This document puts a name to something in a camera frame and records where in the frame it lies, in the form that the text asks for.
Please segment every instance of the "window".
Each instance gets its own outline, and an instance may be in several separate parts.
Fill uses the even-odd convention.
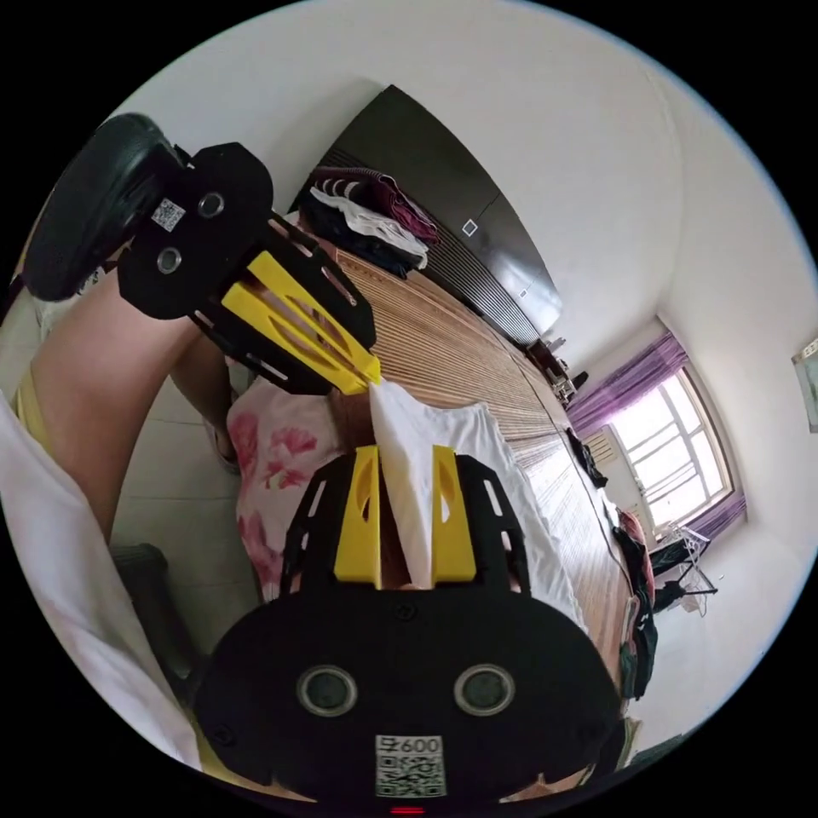
[[[611,426],[654,531],[686,522],[732,491],[721,444],[684,370],[616,415]]]

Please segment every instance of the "bamboo mat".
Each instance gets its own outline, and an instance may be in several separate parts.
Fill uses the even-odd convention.
[[[355,256],[336,260],[372,305],[383,376],[430,406],[484,401],[527,475],[583,610],[619,685],[629,590],[598,492],[562,430],[567,417],[539,371],[488,324],[421,274],[407,281]]]

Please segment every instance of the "pile of clothes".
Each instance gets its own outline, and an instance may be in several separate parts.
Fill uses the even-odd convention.
[[[641,699],[654,672],[657,633],[654,623],[656,582],[645,534],[639,520],[630,512],[618,510],[619,525],[613,537],[622,549],[632,597],[625,608],[625,623],[619,647],[622,670],[622,697]]]
[[[402,279],[426,267],[440,240],[431,217],[376,170],[315,168],[297,207],[310,233]]]

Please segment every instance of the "pink floral shirt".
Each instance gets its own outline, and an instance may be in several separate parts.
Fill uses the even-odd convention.
[[[260,377],[233,404],[228,429],[241,468],[239,535],[269,602],[279,594],[287,528],[341,440],[328,398],[288,395]]]

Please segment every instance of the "qr code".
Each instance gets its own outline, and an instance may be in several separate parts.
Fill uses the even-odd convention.
[[[169,233],[184,215],[185,209],[183,207],[173,204],[170,199],[162,199],[151,218]]]
[[[383,798],[446,795],[443,739],[439,735],[375,737],[375,792]]]

